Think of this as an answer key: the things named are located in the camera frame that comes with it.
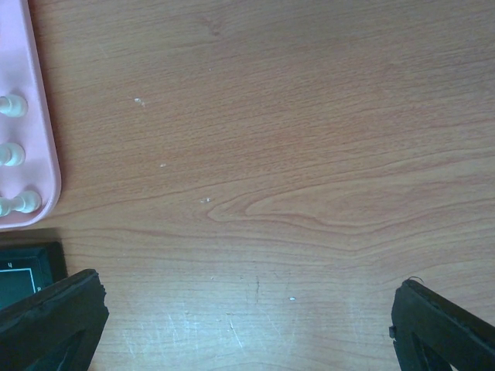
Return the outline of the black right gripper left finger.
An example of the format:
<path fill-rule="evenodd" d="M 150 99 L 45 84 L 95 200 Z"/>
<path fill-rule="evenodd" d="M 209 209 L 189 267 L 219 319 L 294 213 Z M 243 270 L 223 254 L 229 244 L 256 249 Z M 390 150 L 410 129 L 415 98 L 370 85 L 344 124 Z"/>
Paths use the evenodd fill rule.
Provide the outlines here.
<path fill-rule="evenodd" d="M 1 310 L 2 370 L 88 370 L 109 311 L 94 269 Z"/>

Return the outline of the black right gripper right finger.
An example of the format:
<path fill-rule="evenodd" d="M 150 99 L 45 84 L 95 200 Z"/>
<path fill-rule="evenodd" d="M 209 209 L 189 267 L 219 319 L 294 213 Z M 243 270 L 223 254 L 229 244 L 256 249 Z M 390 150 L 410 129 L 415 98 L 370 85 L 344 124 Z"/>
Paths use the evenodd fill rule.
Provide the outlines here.
<path fill-rule="evenodd" d="M 494 369 L 494 327 L 418 281 L 396 290 L 391 320 L 402 370 Z"/>

